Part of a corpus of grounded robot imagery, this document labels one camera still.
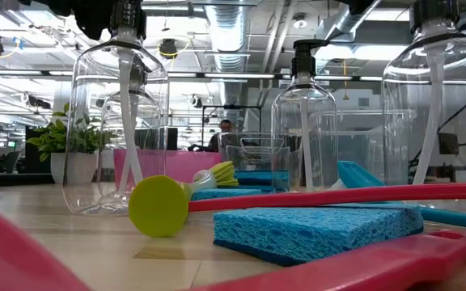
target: potted plant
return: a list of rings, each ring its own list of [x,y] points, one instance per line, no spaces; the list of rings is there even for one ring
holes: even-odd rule
[[[40,161],[43,162],[49,156],[52,177],[55,183],[62,183],[64,179],[64,166],[66,160],[66,137],[67,137],[67,112],[70,105],[64,105],[63,112],[54,112],[53,116],[59,117],[50,122],[46,127],[36,129],[42,133],[40,137],[32,137],[27,140],[37,146],[41,152]],[[102,150],[104,145],[110,141],[113,135],[110,132],[101,133],[96,130],[92,122],[100,122],[99,119],[91,119],[86,113],[76,120],[70,133],[69,160],[68,165],[69,183],[90,183],[96,169],[97,150]]]

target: brush bristles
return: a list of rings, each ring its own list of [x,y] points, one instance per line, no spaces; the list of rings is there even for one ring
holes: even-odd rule
[[[235,168],[232,161],[221,162],[211,168],[218,186],[238,186],[239,181],[235,179]]]

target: yellow-green brush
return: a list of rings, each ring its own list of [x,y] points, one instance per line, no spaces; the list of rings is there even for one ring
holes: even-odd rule
[[[148,236],[172,236],[183,227],[194,192],[239,185],[233,162],[221,162],[209,170],[199,171],[193,178],[193,183],[177,183],[168,176],[159,175],[138,183],[129,199],[130,220]]]

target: pink plastic handle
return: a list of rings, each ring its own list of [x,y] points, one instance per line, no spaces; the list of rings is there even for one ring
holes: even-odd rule
[[[0,216],[0,291],[89,291],[22,230]]]
[[[437,231],[193,291],[405,290],[450,277],[466,262],[466,234]]]
[[[315,207],[341,203],[466,199],[466,183],[359,188],[316,193],[282,193],[239,196],[189,202],[189,211],[253,207]]]

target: glass bottle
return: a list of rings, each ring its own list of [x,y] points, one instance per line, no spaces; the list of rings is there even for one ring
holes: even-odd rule
[[[466,35],[455,28],[458,2],[418,0],[410,15],[414,41],[383,73],[386,184],[466,183]]]
[[[168,76],[142,47],[145,26],[141,1],[120,0],[112,39],[74,65],[64,193],[75,213],[127,214],[134,185],[164,174]]]
[[[277,191],[317,191],[337,181],[337,114],[333,96],[318,86],[311,49],[324,40],[294,43],[292,83],[272,106],[273,182]]]

